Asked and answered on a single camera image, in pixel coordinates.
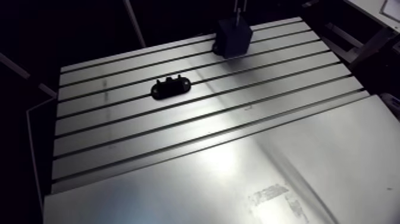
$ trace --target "vertical metal rod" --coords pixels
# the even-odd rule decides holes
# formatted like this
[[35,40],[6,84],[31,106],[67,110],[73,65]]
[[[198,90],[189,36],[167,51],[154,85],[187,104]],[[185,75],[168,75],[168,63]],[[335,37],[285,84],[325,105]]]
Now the vertical metal rod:
[[238,0],[235,0],[235,7],[233,8],[233,12],[235,13],[238,9]]
[[239,25],[239,20],[240,20],[240,8],[237,9],[236,13],[236,26]]
[[247,8],[247,0],[245,0],[245,3],[243,4],[243,12],[246,11],[246,8]]
[[133,12],[132,5],[130,4],[130,0],[124,0],[124,4],[125,4],[126,10],[128,12],[130,21],[132,22],[133,28],[135,29],[137,38],[139,39],[140,45],[142,46],[142,48],[145,48],[146,43],[143,38],[142,32],[140,31],[139,23],[136,19],[135,13]]

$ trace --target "black clamp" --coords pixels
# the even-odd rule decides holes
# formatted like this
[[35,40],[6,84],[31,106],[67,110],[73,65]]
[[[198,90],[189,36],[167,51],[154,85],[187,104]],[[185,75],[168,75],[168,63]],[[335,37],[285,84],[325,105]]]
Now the black clamp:
[[165,82],[160,82],[157,79],[157,83],[151,88],[151,96],[154,99],[166,99],[169,97],[174,97],[176,95],[185,94],[189,92],[192,84],[188,78],[181,77],[173,79],[167,77]]

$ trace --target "black block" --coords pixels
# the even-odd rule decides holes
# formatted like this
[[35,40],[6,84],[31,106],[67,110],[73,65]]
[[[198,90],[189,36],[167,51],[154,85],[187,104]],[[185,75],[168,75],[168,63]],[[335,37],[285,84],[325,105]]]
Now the black block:
[[252,35],[253,31],[241,16],[237,25],[236,18],[220,20],[218,21],[217,37],[212,50],[215,54],[224,58],[246,54]]

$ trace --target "metal sheet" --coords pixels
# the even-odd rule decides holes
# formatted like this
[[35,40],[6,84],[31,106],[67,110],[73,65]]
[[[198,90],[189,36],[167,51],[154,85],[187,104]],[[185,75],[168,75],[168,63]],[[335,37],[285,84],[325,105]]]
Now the metal sheet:
[[[252,26],[251,28],[253,30],[265,29],[267,27],[281,26],[286,23],[294,23],[297,21],[301,21],[301,18],[294,17],[294,18],[289,18],[286,20],[278,20],[278,21],[274,21],[271,23],[263,23],[263,24],[259,24],[256,26]],[[112,63],[114,61],[124,60],[126,58],[137,57],[137,56],[140,56],[143,54],[153,54],[153,53],[157,53],[159,51],[163,51],[163,50],[167,50],[167,49],[171,49],[171,48],[178,48],[178,47],[189,45],[192,43],[207,41],[207,40],[213,39],[213,38],[214,38],[214,34],[211,34],[211,35],[198,36],[195,38],[176,41],[176,42],[172,42],[172,43],[165,43],[162,45],[151,46],[148,48],[138,49],[136,51],[131,51],[131,52],[123,53],[123,54],[117,54],[117,55],[113,55],[113,56],[109,56],[109,57],[104,57],[104,58],[99,58],[99,59],[95,59],[95,60],[91,60],[91,61],[85,61],[82,63],[72,64],[70,66],[64,66],[61,68],[61,72],[66,73],[66,72],[69,72],[72,70],[79,70],[79,69],[83,69],[83,68],[87,68],[87,67],[97,66],[100,64]]]
[[45,204],[45,224],[323,222],[247,140],[52,195]]
[[[185,120],[198,119],[211,114],[232,110],[236,107],[249,104],[250,102],[270,98],[285,92],[337,79],[349,74],[350,72],[347,68],[341,64],[306,72],[297,76],[279,79],[274,82],[241,89],[228,94],[221,94],[216,97],[183,104],[181,106],[65,136],[55,141],[54,149],[56,151],[65,151],[67,148],[81,149],[98,145],[127,136],[137,135],[141,132],[159,129],[174,123],[181,123]],[[254,82],[254,80],[257,80],[257,77],[251,77],[251,79],[253,79]],[[218,82],[218,80],[207,82],[204,84],[204,89],[209,89],[211,91],[216,89],[217,92],[221,92],[221,89],[224,89],[224,87],[231,88],[236,80],[221,81],[225,82]]]
[[[188,77],[192,82],[203,82],[203,80],[216,79],[221,76],[227,76],[232,73],[238,73],[240,71],[246,71],[257,67],[272,66],[273,64],[283,63],[285,61],[294,60],[299,57],[305,57],[307,55],[327,50],[329,49],[324,43],[313,42],[279,51],[260,54],[254,57],[241,58],[229,63],[217,64],[181,74],[184,77]],[[152,85],[154,85],[154,80],[129,85],[127,87],[103,92],[101,94],[74,99],[72,101],[62,102],[58,106],[57,114],[58,116],[65,116],[70,113],[76,113],[103,105],[115,104],[124,100],[126,101],[130,98],[135,99],[135,97],[142,97],[144,94],[149,95],[149,89]]]
[[[310,28],[305,24],[305,23],[296,23],[296,24],[291,24],[287,26],[294,26],[290,27],[290,29],[285,29],[286,26],[282,27],[277,27],[274,29],[280,29],[279,32],[273,32],[269,33],[267,32],[268,30],[260,30],[258,32],[255,32],[253,35],[253,42],[254,41],[260,41],[260,42],[254,42],[250,44],[250,47],[248,49],[248,53],[246,56],[256,54],[259,52],[263,51],[268,51],[271,49],[276,49],[274,45],[266,45],[264,44],[264,40],[266,39],[266,36],[269,36],[271,38],[281,36],[281,35],[287,35],[290,33],[296,33],[296,32],[301,32],[301,31],[306,31],[309,30]],[[193,70],[198,67],[204,67],[212,64],[217,64],[222,61],[225,61],[225,59],[221,56],[215,55],[212,52],[209,53],[204,53],[204,54],[199,54],[196,56],[192,57],[186,57],[178,60],[173,60],[169,61],[166,63],[161,63],[161,64],[156,64],[151,67],[144,67],[141,69],[136,69],[136,70],[129,70],[125,71],[123,73],[118,73],[112,76],[105,76],[100,79],[95,79],[91,80],[85,83],[81,84],[76,84],[72,86],[67,86],[65,88],[61,88],[59,92],[59,100],[62,99],[67,99],[70,97],[77,97],[82,94],[88,94],[90,92],[94,91],[103,91],[104,89],[109,89],[109,88],[114,88],[116,86],[120,85],[127,85],[128,83],[131,82],[138,82],[140,80],[144,79],[151,79],[155,77],[160,77],[160,76],[166,76],[168,74],[172,73],[179,73],[183,71],[188,71],[188,70]],[[84,77],[81,76],[66,76],[63,75],[60,77],[60,82],[64,79],[68,78],[73,78],[75,81],[79,80],[85,80]]]
[[170,149],[168,151],[160,151],[151,156],[141,158],[140,160],[126,160],[123,163],[114,164],[113,166],[104,167],[103,169],[92,171],[89,173],[74,176],[63,180],[57,180],[52,185],[52,193],[59,193],[69,189],[84,186],[90,183],[101,181],[113,176],[127,173],[136,169],[144,168],[152,164],[157,164],[163,161],[178,158],[183,155],[188,155],[196,151],[202,151],[209,147],[223,144],[224,142],[233,141],[235,139],[244,138],[248,135],[287,123],[293,120],[298,120],[302,117],[310,116],[322,111],[326,111],[365,97],[368,97],[367,91],[355,92],[346,94],[337,98],[330,98],[326,101],[320,101],[315,104],[309,104],[304,108],[298,108],[293,111],[279,114],[274,119],[264,120],[262,122],[245,126],[240,129],[222,133],[221,135],[211,136],[191,144],[183,145]]
[[[263,30],[255,31],[252,41],[255,42],[262,39],[274,38],[276,36],[287,35],[289,33],[300,32],[307,29],[310,28],[305,23],[294,23],[285,26],[265,28]],[[87,69],[72,71],[61,76],[60,85],[79,82],[86,79],[108,76],[111,74],[122,73],[142,67],[153,66],[155,64],[166,61],[178,60],[180,58],[204,54],[207,52],[211,52],[211,46],[213,45],[213,43],[214,40],[203,41],[200,43],[193,43],[190,45],[182,46],[180,48],[167,49],[154,54],[145,54],[134,58],[118,60],[104,65],[89,67]]]
[[[250,70],[244,73],[236,74],[234,76],[227,76],[222,79],[212,80],[206,83],[199,83],[197,85],[194,85],[193,88],[196,91],[202,89],[202,91],[204,92],[204,95],[202,97],[207,96],[208,92],[208,95],[215,95],[226,91],[232,91],[236,88],[240,88],[243,86],[265,82],[271,79],[282,78],[285,76],[291,76],[294,74],[306,72],[311,69],[318,69],[321,66],[326,66],[338,61],[339,59],[333,53],[328,52],[314,55],[312,57],[289,61],[287,63],[277,64],[275,66]],[[342,69],[344,66],[337,65],[334,67]],[[340,72],[341,69],[324,69],[321,72],[325,70],[330,72]],[[106,122],[116,121],[125,117],[134,116],[135,110],[132,110],[132,107],[136,107],[134,101],[57,120],[56,135],[65,134],[74,130],[79,130]]]
[[338,223],[398,223],[400,124],[373,96],[256,136],[302,175]]
[[[378,97],[371,97],[47,196],[44,220],[395,223],[399,134],[394,116]],[[312,192],[318,196],[308,197]]]
[[[231,128],[256,122],[288,110],[293,110],[307,104],[361,89],[362,86],[354,77],[341,79],[289,95],[273,98],[248,107],[238,108],[228,113],[218,114],[205,119],[196,120],[183,125],[171,127],[149,135],[127,139],[108,144],[79,154],[60,158],[53,162],[53,178],[71,175],[87,169],[93,169],[116,161],[149,153],[154,150],[170,147],[204,136],[219,133]],[[220,102],[228,104],[236,99],[219,98]],[[55,155],[71,153],[77,148],[55,150]]]

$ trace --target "black plastic part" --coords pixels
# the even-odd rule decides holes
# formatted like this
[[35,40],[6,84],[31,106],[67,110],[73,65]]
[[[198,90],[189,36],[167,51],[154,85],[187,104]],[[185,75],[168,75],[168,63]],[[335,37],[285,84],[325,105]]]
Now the black plastic part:
[[169,97],[174,97],[176,95],[185,94],[189,92],[192,84],[188,78],[181,77],[173,79],[167,77],[165,82],[160,82],[157,79],[157,83],[151,88],[151,96],[154,99],[166,99]]
[[236,25],[236,17],[218,21],[217,37],[212,46],[212,51],[224,58],[237,57],[247,53],[250,46],[253,31],[243,19],[239,17]]

